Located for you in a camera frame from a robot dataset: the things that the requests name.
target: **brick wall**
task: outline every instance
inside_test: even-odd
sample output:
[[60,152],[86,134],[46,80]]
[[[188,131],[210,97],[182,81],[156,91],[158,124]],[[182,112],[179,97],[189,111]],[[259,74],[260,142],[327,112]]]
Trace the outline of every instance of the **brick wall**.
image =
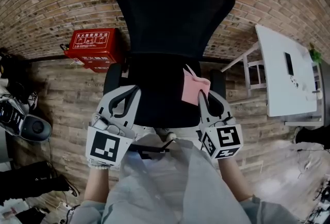
[[[213,34],[206,56],[231,59],[256,40],[258,23],[307,45],[330,61],[330,0],[237,0]],[[61,55],[73,30],[117,27],[128,39],[116,0],[0,0],[0,46],[27,59]]]

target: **white marker cube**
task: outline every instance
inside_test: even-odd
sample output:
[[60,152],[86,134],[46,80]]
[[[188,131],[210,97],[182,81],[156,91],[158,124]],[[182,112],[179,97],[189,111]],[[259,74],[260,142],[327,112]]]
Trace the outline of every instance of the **white marker cube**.
[[202,136],[202,144],[212,159],[235,156],[243,147],[240,124],[208,127]]
[[88,127],[86,157],[116,166],[123,159],[132,141],[108,131]]

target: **forearm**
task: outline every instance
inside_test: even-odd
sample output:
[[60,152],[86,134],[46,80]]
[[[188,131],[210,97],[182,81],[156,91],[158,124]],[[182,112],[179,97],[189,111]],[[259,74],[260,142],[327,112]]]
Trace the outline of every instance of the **forearm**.
[[105,203],[109,194],[109,170],[91,168],[84,200]]
[[219,159],[219,168],[223,181],[227,184],[237,201],[244,201],[253,196],[253,192],[239,169],[235,158]]

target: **shirt sleeve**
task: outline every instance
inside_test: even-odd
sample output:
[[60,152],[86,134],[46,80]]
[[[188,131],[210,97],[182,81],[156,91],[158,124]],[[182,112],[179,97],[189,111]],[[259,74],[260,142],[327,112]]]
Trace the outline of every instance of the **shirt sleeve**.
[[72,215],[70,224],[100,224],[105,203],[84,201]]
[[253,196],[252,200],[240,203],[252,224],[299,224],[285,207],[280,204],[261,201]]

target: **person's left arm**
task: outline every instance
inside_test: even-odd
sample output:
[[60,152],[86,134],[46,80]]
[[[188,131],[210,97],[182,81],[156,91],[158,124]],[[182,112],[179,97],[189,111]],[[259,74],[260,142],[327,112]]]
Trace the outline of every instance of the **person's left arm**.
[[70,224],[101,223],[109,194],[109,170],[91,168],[83,203],[74,211]]

